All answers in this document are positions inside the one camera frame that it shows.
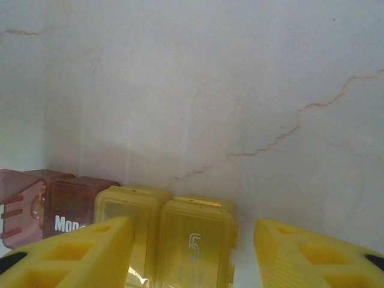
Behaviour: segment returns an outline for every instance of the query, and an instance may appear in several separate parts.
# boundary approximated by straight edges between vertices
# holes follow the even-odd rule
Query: marble vein
[[[188,174],[184,175],[183,177],[174,177],[166,186],[164,189],[168,189],[169,187],[175,185],[177,182],[184,181],[190,177],[194,177],[197,175],[205,174],[207,171],[210,171],[213,169],[211,166],[204,166],[201,169],[193,170],[189,172]]]
[[[255,156],[257,156],[257,155],[259,155],[261,153],[273,150],[276,145],[278,145],[280,142],[284,141],[285,139],[287,139],[291,135],[295,134],[295,132],[297,132],[301,128],[300,115],[302,113],[304,113],[306,111],[311,111],[311,110],[314,110],[314,109],[321,109],[321,108],[324,108],[326,106],[332,105],[335,102],[337,102],[339,99],[349,95],[351,93],[351,91],[352,91],[353,85],[356,82],[362,81],[362,80],[375,80],[375,79],[378,79],[382,75],[384,75],[384,69],[378,71],[376,74],[372,74],[372,75],[368,75],[368,76],[352,76],[352,77],[348,78],[348,80],[345,82],[345,84],[343,85],[343,87],[341,89],[341,93],[338,94],[331,101],[324,102],[324,103],[323,102],[310,103],[310,104],[304,106],[303,108],[298,109],[296,111],[296,115],[295,115],[295,118],[297,120],[297,125],[295,127],[293,127],[291,130],[289,130],[288,132],[278,136],[273,142],[268,144],[266,147],[258,148],[254,152],[249,152],[249,153],[229,152],[229,153],[227,153],[227,159],[230,160],[231,158],[255,157]],[[170,188],[171,186],[173,186],[177,182],[181,182],[181,181],[190,179],[192,177],[200,176],[202,174],[205,174],[205,173],[209,172],[212,169],[213,169],[212,166],[203,166],[201,169],[197,169],[197,170],[194,170],[192,172],[189,172],[188,174],[186,174],[186,175],[184,175],[182,177],[174,177],[166,185],[165,189]]]

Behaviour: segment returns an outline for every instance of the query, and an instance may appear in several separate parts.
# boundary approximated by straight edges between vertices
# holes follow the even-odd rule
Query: yellow plastic box
[[[136,185],[111,186],[97,195],[96,222],[118,216],[134,221],[135,242],[126,287],[154,286],[161,207],[170,199],[172,194],[167,190]]]
[[[238,224],[231,201],[192,194],[161,213],[156,288],[231,287]]]

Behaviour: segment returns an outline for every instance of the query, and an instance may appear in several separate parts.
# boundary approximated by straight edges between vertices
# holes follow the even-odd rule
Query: brown plastic container
[[[115,181],[77,177],[48,185],[44,210],[43,238],[69,232],[94,222],[96,195]]]
[[[4,246],[15,249],[41,240],[47,185],[56,179],[73,177],[51,170],[0,170],[0,204],[4,204],[1,239]]]

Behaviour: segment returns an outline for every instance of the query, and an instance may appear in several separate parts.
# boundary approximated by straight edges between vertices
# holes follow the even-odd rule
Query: marble wall
[[[22,2],[3,163],[232,199],[235,287],[257,217],[384,252],[383,1]]]

